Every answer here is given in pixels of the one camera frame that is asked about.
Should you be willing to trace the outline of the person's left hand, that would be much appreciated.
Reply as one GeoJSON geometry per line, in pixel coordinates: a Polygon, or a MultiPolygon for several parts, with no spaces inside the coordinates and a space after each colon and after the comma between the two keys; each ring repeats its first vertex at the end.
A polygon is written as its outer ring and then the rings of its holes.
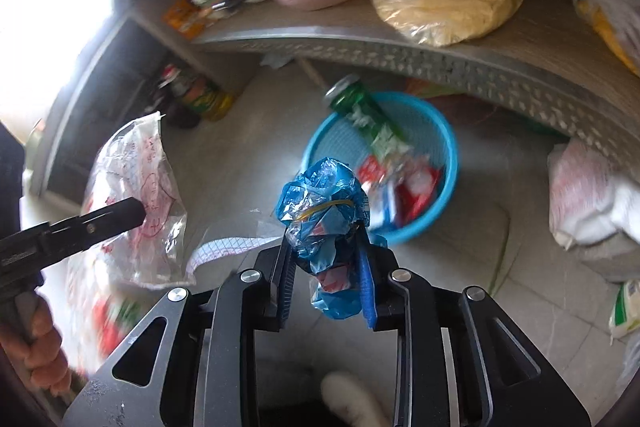
{"type": "Polygon", "coordinates": [[[26,343],[9,325],[1,325],[1,347],[28,370],[30,385],[60,395],[70,390],[72,372],[62,349],[62,337],[53,324],[46,299],[38,297],[32,316],[32,340],[26,343]]]}

